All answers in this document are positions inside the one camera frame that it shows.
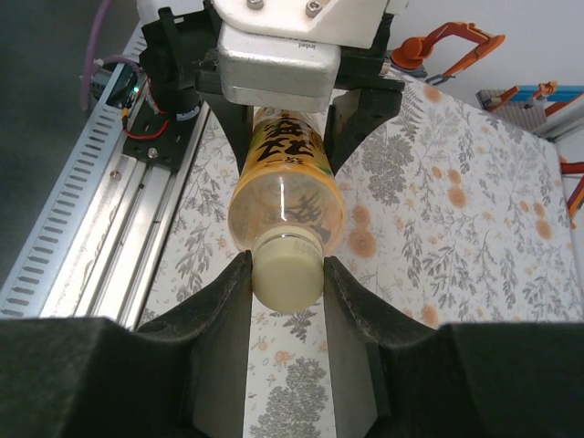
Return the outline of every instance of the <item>blue rail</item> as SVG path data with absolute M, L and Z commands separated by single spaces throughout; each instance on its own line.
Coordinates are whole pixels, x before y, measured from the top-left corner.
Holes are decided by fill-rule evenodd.
M 537 85 L 518 85 L 519 92 L 511 98 L 511 102 L 527 102 L 533 93 L 539 90 Z M 559 85 L 558 91 L 547 98 L 549 102 L 570 102 L 584 94 L 584 85 Z

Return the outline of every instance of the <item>red wire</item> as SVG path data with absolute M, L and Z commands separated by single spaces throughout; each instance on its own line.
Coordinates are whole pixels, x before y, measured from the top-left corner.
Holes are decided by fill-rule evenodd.
M 129 132 L 128 130 L 126 130 L 126 135 L 133 139 L 133 140 L 155 140 L 158 139 L 161 135 L 163 135 L 164 131 L 166 130 L 166 128 L 168 127 L 168 124 L 170 123 L 170 120 L 166 120 L 163 124 L 162 127 L 160 128 L 160 130 L 158 132 L 156 132 L 155 134 L 151 134 L 151 135 L 136 135 L 136 134 L 132 134 L 131 132 Z
M 164 111 L 161 110 L 161 108 L 158 106 L 158 103 L 156 103 L 156 100 L 154 100 L 154 93 L 152 93 L 152 84 L 150 83 L 150 78 L 148 78 L 148 91 L 150 92 L 150 97 L 152 99 L 152 103 L 154 104 L 154 108 L 161 114 L 164 114 Z

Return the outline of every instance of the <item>plastic bottle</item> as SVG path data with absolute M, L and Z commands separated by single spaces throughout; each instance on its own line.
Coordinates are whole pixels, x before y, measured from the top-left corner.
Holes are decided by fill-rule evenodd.
M 267 307 L 292 313 L 324 287 L 323 260 L 337 249 L 346 212 L 316 122 L 308 115 L 260 109 L 228 223 L 254 258 L 252 288 Z

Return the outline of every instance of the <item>dark floor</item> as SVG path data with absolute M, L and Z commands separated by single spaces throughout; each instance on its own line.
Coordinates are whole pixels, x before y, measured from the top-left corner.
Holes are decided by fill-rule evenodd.
M 0 287 L 81 133 L 79 76 L 100 0 L 18 0 L 0 14 Z M 119 54 L 138 23 L 114 0 L 98 57 Z

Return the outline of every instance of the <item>gray leaf pattern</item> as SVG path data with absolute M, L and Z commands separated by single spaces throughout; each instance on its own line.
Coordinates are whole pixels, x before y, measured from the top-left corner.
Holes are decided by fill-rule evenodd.
M 388 76 L 406 82 L 401 114 L 337 175 L 349 220 L 336 256 L 430 327 L 582 320 L 555 147 L 413 78 Z M 212 116 L 142 323 L 208 285 L 237 254 L 225 221 L 237 180 Z M 322 300 L 294 315 L 255 300 L 250 339 L 244 436 L 334 436 Z
M 310 308 L 293 314 L 279 312 L 270 313 L 270 317 L 287 317 L 287 321 L 282 325 L 282 327 L 291 327 L 292 329 L 290 330 L 290 334 L 296 336 L 302 342 L 307 341 L 308 328 L 312 325 L 312 321 L 310 319 L 316 315 L 317 314 L 310 310 Z
M 266 413 L 250 433 L 255 438 L 319 438 L 315 422 L 325 408 L 327 395 L 319 385 L 326 372 L 313 359 L 298 358 L 288 368 L 286 385 L 276 386 L 269 395 Z
M 372 173 L 369 189 L 373 198 L 386 205 L 398 203 L 396 193 L 406 188 L 402 166 L 413 162 L 412 146 L 402 136 L 386 136 L 385 126 L 373 132 L 361 145 L 363 169 Z

